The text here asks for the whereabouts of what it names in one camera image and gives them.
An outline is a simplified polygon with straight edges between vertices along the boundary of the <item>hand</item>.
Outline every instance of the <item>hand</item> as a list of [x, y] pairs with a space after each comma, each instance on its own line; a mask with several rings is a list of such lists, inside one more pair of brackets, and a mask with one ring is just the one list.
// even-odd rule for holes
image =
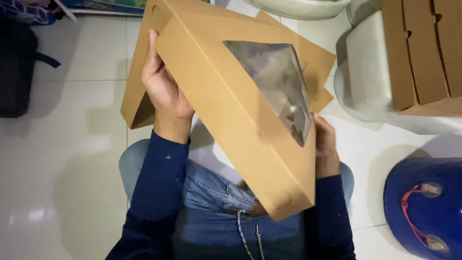
[[149, 30], [149, 49], [141, 71], [141, 81], [156, 108], [154, 132], [167, 140], [186, 143], [194, 109], [157, 53], [158, 37], [155, 30]]
[[316, 178], [339, 175], [340, 160], [335, 149], [335, 129], [317, 113], [312, 113], [311, 118], [316, 127]]

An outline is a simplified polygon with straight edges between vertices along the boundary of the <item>white tile floor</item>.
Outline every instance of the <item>white tile floor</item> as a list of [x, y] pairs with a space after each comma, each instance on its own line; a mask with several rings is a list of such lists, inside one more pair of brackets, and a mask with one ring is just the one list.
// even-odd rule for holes
[[[258, 13], [243, 0], [223, 2], [236, 12]], [[325, 21], [274, 17], [345, 59], [341, 43], [351, 30], [346, 12]], [[2, 259], [103, 259], [119, 239], [127, 198], [117, 161], [151, 132], [127, 130], [119, 114], [140, 24], [136, 18], [88, 16], [34, 28], [40, 51], [63, 65], [37, 63], [29, 112], [0, 119]], [[326, 83], [334, 96], [335, 69]], [[337, 129], [341, 160], [355, 176], [349, 213], [358, 259], [416, 259], [386, 224], [383, 184], [393, 165], [434, 137], [359, 122], [337, 100], [322, 115]], [[461, 156], [462, 146], [452, 138], [437, 137], [423, 149], [434, 157]], [[191, 158], [239, 181], [198, 118], [192, 139]]]

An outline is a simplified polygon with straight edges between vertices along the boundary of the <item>jeans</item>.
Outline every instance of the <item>jeans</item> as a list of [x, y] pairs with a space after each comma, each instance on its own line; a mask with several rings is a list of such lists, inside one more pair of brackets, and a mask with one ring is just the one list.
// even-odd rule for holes
[[[149, 146], [141, 140], [125, 150], [119, 161], [125, 192], [131, 201]], [[340, 163], [345, 201], [348, 206], [354, 187], [350, 168]], [[237, 230], [236, 213], [251, 212], [256, 199], [221, 176], [188, 159], [183, 191], [184, 208], [176, 220], [172, 237], [175, 255], [181, 259], [248, 259]], [[269, 216], [241, 215], [241, 228], [249, 251], [260, 259], [256, 227], [268, 259], [304, 259], [304, 224], [300, 214], [274, 222]]]

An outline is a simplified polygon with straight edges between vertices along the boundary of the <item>cardboard box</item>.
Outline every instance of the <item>cardboard box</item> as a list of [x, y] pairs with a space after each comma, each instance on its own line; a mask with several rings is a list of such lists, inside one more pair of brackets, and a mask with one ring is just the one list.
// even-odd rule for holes
[[462, 115], [462, 2], [383, 1], [393, 107], [418, 116]]
[[148, 0], [121, 108], [131, 129], [152, 124], [155, 115], [140, 81], [150, 28], [160, 33], [156, 49], [170, 73], [270, 216], [313, 206], [315, 129], [298, 145], [223, 41], [292, 44], [307, 64], [311, 111], [333, 99], [323, 86], [335, 55], [265, 12], [252, 18], [194, 0]]

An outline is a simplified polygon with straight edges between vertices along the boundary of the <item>sleeve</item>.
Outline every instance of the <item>sleeve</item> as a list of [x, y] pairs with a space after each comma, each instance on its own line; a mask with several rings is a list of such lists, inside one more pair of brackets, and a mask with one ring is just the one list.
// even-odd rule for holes
[[122, 238], [106, 259], [174, 259], [171, 236], [182, 208], [189, 143], [151, 135]]
[[305, 210], [304, 223], [310, 259], [356, 259], [339, 175], [316, 180], [316, 206]]

